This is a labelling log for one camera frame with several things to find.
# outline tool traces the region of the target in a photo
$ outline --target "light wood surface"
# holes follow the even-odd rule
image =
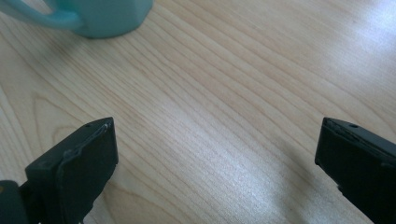
[[[392,0],[157,0],[104,40],[1,14],[0,179],[113,117],[85,223],[370,223],[314,156],[325,116],[396,142],[395,87]]]

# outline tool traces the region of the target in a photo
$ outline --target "wood grain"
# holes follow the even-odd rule
[[[156,0],[104,40],[1,14],[0,179],[111,116],[120,164],[85,223],[370,223],[314,156],[325,116],[396,142],[395,12]]]

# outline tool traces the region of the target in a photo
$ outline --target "teal mug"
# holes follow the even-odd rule
[[[71,30],[90,38],[123,35],[137,28],[153,0],[45,0],[53,10],[42,14],[22,0],[0,0],[0,11],[20,21]]]

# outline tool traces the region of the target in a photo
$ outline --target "black plastic part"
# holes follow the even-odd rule
[[[18,184],[11,180],[0,181],[0,223],[29,223]]]
[[[28,181],[19,190],[0,182],[7,187],[0,194],[0,224],[82,222],[118,161],[113,118],[82,126],[26,167]],[[2,217],[8,210],[28,222]]]
[[[374,223],[396,223],[396,145],[355,124],[325,118],[315,163]]]

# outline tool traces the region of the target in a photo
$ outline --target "mug handle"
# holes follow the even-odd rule
[[[20,21],[55,29],[75,30],[84,24],[76,12],[58,9],[52,14],[45,15],[29,7],[22,0],[0,0],[0,11]]]

